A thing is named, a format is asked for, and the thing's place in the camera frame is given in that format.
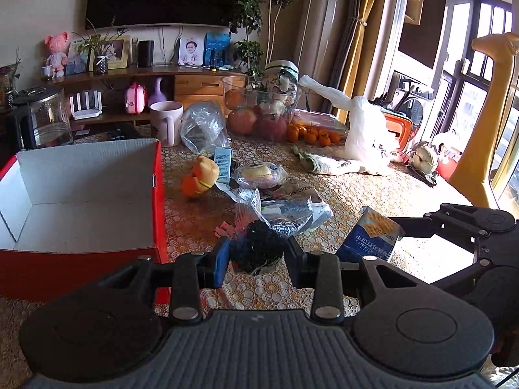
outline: black speaker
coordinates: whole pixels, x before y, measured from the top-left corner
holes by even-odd
[[[139,41],[137,48],[137,67],[151,67],[153,65],[154,41]]]

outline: lace tablecloth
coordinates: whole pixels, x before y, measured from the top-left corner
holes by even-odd
[[[149,126],[138,127],[149,136]],[[106,140],[96,135],[77,141]],[[334,216],[313,232],[297,237],[306,251],[334,252],[356,223],[360,209],[368,205],[386,216],[421,217],[425,212],[438,210],[440,203],[467,204],[467,200],[442,178],[435,188],[407,173],[400,165],[391,165],[385,177],[365,174],[343,176],[313,175],[304,172],[288,144],[272,144],[233,138],[233,158],[244,164],[271,161],[282,164],[291,177],[306,181],[317,189],[329,203]],[[184,146],[163,148],[163,180],[168,255],[175,261],[180,254],[191,251],[210,251],[216,243],[215,227],[222,221],[233,223],[232,200],[216,188],[199,200],[190,201],[180,191],[182,176],[190,169],[195,155]],[[440,239],[403,239],[396,243],[391,263],[425,280],[445,277],[472,262],[472,255]],[[203,290],[204,309],[305,309],[310,310],[313,290],[297,290],[290,284],[286,267],[281,263],[268,274],[227,274],[220,290]],[[0,299],[0,388],[16,387],[29,374],[17,344],[20,323],[36,308],[35,303]],[[358,302],[344,298],[347,315],[358,310]],[[165,314],[166,306],[158,306],[157,313]]]

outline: open cardboard box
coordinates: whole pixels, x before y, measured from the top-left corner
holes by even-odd
[[[58,298],[165,250],[160,142],[19,152],[0,171],[0,296]]]

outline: picture frame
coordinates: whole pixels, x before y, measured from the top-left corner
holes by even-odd
[[[178,47],[178,65],[203,66],[204,40],[205,35],[180,38],[180,44]]]
[[[232,63],[229,32],[207,32],[204,65],[222,67]]]
[[[108,48],[108,70],[124,69],[128,66],[128,54],[130,52],[129,35],[121,35],[115,39]],[[94,56],[90,54],[90,61],[88,63],[88,71],[93,71]]]
[[[65,75],[76,75],[87,71],[89,50],[85,49],[81,53],[78,51],[82,40],[75,40],[70,43],[68,47],[68,63],[65,66]]]

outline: fruit bowl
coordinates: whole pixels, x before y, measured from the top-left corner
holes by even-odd
[[[224,103],[231,111],[227,129],[239,135],[285,141],[287,124],[292,120],[301,89],[284,93],[268,92],[261,77],[227,76]]]

